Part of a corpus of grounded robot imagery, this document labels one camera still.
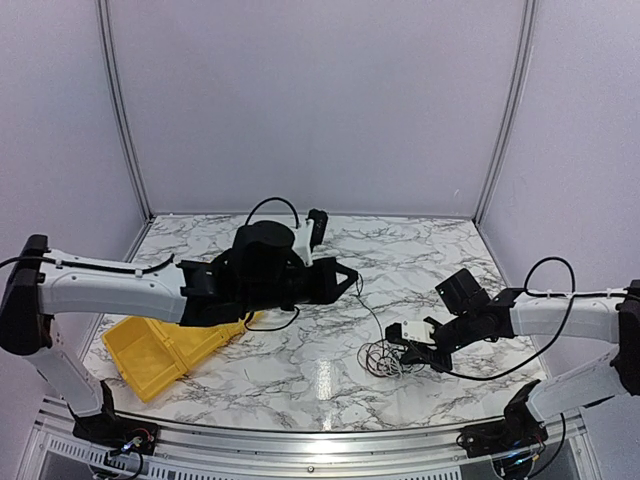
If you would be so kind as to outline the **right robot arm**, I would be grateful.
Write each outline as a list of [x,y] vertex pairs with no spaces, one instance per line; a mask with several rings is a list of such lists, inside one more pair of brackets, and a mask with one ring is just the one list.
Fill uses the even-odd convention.
[[598,405],[616,396],[639,393],[639,282],[600,292],[535,291],[506,288],[490,297],[467,269],[436,288],[452,318],[431,317],[387,327],[386,339],[408,350],[407,363],[451,374],[455,352],[476,342],[548,335],[596,339],[611,349],[599,358],[559,376],[534,380],[504,409],[495,438],[515,448],[535,424],[566,411]]

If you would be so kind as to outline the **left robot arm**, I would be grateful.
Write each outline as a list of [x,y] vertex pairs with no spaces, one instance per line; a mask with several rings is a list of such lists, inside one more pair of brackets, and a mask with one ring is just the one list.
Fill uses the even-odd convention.
[[333,257],[314,258],[328,216],[312,209],[293,227],[246,220],[232,246],[213,260],[144,266],[76,257],[28,238],[11,267],[1,299],[1,347],[22,356],[65,399],[72,414],[106,445],[125,438],[109,388],[66,352],[53,326],[59,313],[149,317],[181,327],[235,323],[257,311],[330,305],[354,283],[357,271]]

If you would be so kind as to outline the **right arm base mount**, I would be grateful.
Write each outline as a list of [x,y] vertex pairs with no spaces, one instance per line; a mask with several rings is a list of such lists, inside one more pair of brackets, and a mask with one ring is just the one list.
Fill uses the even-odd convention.
[[499,454],[536,444],[548,439],[541,420],[536,420],[526,406],[540,380],[523,386],[508,402],[500,420],[486,421],[463,427],[456,439],[469,458]]

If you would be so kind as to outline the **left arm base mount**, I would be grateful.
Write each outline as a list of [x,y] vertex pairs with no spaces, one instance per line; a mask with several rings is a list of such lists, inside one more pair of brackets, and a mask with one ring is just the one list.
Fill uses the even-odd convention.
[[140,438],[140,445],[133,445],[130,450],[143,455],[152,455],[156,448],[159,425],[118,415],[114,409],[113,395],[109,386],[104,381],[100,381],[100,386],[103,403],[99,413],[78,416],[69,407],[69,412],[74,419],[73,435],[91,443],[110,447],[117,453],[125,453],[125,445],[135,438]]

